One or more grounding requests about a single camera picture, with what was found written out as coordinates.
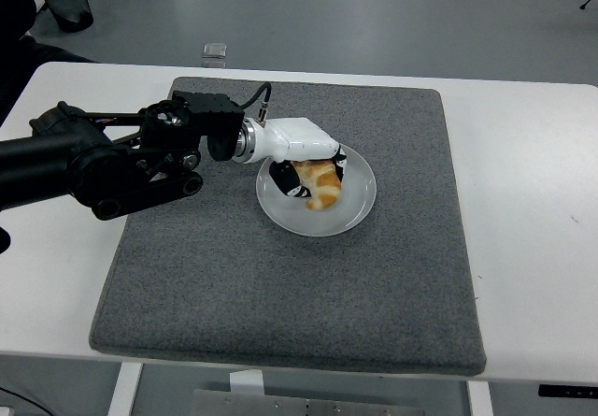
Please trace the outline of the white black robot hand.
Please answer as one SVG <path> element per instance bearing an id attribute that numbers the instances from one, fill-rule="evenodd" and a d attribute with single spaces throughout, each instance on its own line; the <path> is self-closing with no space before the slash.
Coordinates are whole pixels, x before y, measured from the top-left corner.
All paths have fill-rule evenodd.
<path id="1" fill-rule="evenodd" d="M 291 197 L 313 197 L 316 193 L 316 187 L 306 182 L 306 175 L 296 171 L 295 163 L 313 166 L 323 161 L 332 168 L 337 180 L 343 179 L 347 166 L 347 155 L 340 144 L 307 118 L 279 118 L 262 123 L 246 118 L 235 155 L 243 164 L 271 159 L 270 177 L 283 194 Z"/>

